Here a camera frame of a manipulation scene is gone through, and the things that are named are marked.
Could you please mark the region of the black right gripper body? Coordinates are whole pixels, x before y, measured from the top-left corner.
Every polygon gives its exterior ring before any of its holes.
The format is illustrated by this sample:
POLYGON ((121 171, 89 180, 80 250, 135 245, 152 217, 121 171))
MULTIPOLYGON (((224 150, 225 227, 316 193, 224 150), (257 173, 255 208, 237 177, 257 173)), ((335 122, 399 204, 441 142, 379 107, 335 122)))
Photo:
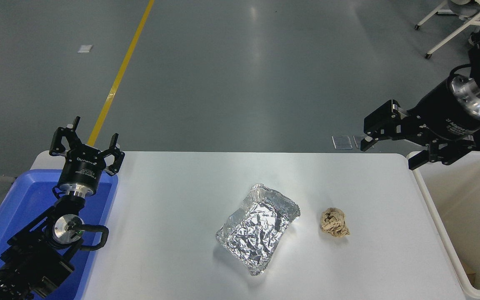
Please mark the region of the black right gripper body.
POLYGON ((442 81, 408 112, 419 116, 432 133, 445 140, 460 140, 480 129, 480 120, 455 97, 451 80, 442 81))

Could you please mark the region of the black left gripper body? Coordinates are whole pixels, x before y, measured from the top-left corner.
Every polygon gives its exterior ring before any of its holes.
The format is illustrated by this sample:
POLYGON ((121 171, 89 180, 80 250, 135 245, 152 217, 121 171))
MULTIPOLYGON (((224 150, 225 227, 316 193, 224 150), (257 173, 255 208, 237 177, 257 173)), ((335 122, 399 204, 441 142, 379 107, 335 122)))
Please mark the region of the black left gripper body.
POLYGON ((89 189, 97 189, 101 173, 105 169, 105 159, 101 151, 90 146, 78 146, 70 150, 58 181, 58 188, 64 185, 80 184, 89 189))

